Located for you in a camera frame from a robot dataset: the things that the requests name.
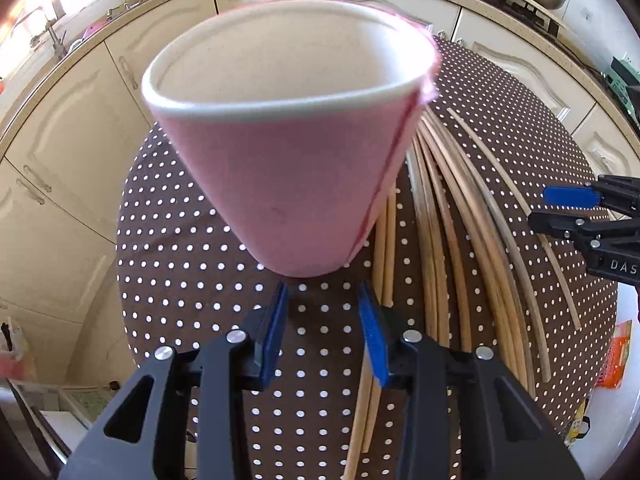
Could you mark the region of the orange snack bag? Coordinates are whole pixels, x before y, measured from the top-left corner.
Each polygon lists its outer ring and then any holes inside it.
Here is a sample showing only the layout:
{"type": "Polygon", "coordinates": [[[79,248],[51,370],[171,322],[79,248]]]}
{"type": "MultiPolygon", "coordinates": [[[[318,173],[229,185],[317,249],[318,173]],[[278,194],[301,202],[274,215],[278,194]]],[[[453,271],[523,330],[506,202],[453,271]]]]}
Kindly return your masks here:
{"type": "Polygon", "coordinates": [[[616,325],[597,380],[597,387],[617,389],[622,383],[629,359],[631,332],[631,320],[616,325]]]}

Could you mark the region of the pink cup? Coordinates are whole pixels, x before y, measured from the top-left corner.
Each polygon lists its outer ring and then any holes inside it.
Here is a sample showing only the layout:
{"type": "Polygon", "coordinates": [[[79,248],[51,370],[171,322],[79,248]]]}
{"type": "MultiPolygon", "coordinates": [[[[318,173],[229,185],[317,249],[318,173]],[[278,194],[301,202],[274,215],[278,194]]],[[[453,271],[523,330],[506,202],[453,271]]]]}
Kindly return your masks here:
{"type": "Polygon", "coordinates": [[[250,254],[291,278],[360,251],[436,98],[431,32],[343,0],[271,0],[171,41],[141,91],[250,254]]]}

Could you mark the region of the chrome sink faucet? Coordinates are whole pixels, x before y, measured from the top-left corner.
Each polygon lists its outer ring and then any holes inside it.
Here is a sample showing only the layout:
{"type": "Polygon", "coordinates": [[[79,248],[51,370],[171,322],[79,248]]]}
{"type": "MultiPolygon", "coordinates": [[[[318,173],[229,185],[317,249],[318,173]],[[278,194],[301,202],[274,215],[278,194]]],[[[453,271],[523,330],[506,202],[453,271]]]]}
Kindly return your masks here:
{"type": "Polygon", "coordinates": [[[67,55],[67,49],[64,46],[64,38],[66,32],[63,32],[61,36],[58,36],[54,29],[54,25],[58,20],[46,20],[44,23],[44,31],[36,36],[33,36],[31,40],[29,40],[29,45],[32,49],[35,49],[38,44],[40,44],[40,40],[42,39],[44,34],[47,34],[51,40],[51,46],[54,51],[55,57],[62,61],[63,58],[67,55]]]}

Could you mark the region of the green electric cooker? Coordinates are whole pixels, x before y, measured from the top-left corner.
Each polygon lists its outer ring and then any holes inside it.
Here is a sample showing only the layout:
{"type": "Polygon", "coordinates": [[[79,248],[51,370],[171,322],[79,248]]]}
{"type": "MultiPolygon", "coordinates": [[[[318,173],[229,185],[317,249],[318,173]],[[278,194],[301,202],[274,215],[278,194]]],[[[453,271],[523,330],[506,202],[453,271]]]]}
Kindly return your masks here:
{"type": "Polygon", "coordinates": [[[639,127],[639,72],[631,64],[619,58],[612,58],[605,72],[605,80],[610,91],[616,96],[627,117],[639,127]]]}

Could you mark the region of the cream lower cabinets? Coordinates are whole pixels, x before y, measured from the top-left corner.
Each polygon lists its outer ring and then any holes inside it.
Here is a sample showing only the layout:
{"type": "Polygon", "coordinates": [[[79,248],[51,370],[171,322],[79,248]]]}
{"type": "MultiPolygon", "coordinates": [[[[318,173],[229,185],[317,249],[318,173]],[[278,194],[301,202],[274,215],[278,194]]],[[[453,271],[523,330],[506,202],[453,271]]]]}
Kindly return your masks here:
{"type": "MultiPolygon", "coordinates": [[[[37,80],[1,133],[1,314],[32,379],[59,384],[114,260],[120,190],[152,124],[139,82],[155,55],[217,12],[264,0],[145,0],[37,80]]],[[[459,40],[529,85],[599,169],[636,171],[639,137],[555,44],[480,0],[347,0],[459,40]]]]}

